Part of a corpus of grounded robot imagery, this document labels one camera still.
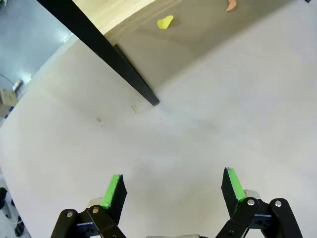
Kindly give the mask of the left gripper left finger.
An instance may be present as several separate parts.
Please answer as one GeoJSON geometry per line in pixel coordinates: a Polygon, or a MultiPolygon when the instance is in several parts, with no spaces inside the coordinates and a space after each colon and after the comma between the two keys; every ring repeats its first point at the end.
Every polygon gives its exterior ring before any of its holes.
{"type": "Polygon", "coordinates": [[[123,175],[113,175],[101,201],[80,213],[61,211],[51,238],[126,238],[118,227],[126,195],[123,175]]]}

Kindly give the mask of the yellow paper scrap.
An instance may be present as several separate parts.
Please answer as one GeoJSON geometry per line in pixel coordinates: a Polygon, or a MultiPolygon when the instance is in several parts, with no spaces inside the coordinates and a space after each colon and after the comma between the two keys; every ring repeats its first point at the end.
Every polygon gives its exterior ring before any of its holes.
{"type": "Polygon", "coordinates": [[[168,15],[162,19],[158,19],[157,20],[157,27],[159,29],[165,30],[170,26],[170,24],[172,23],[173,20],[174,20],[173,15],[168,15]]]}

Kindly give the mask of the brown cardboard box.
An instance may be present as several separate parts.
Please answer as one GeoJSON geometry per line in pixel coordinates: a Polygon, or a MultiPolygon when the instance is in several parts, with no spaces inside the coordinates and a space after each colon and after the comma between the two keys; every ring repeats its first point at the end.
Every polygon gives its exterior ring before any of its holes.
{"type": "Polygon", "coordinates": [[[0,118],[7,118],[17,103],[14,91],[0,88],[0,118]]]}

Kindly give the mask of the black wheeled base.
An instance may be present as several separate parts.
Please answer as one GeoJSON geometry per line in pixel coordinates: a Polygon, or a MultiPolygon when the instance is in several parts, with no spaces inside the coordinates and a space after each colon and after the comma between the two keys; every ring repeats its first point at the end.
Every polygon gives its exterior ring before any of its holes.
{"type": "Polygon", "coordinates": [[[11,222],[13,225],[15,236],[17,238],[21,237],[24,233],[25,225],[9,191],[4,187],[0,187],[0,211],[6,217],[6,221],[11,222]]]}

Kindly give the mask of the two-tier wood black-frame shelf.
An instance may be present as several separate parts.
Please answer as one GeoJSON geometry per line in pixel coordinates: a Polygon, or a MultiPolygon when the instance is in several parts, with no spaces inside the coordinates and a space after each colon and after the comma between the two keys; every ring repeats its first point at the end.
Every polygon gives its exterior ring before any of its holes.
{"type": "Polygon", "coordinates": [[[118,41],[182,0],[37,0],[152,106],[159,99],[118,41]]]}

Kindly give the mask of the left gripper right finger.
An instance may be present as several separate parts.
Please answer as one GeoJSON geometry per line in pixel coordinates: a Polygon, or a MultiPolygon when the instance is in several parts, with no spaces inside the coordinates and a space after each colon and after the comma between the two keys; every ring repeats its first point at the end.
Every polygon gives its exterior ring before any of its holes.
{"type": "Polygon", "coordinates": [[[223,171],[221,190],[230,219],[215,238],[245,238],[249,230],[260,230],[264,238],[303,238],[286,199],[263,202],[256,191],[242,188],[230,167],[223,171]]]}

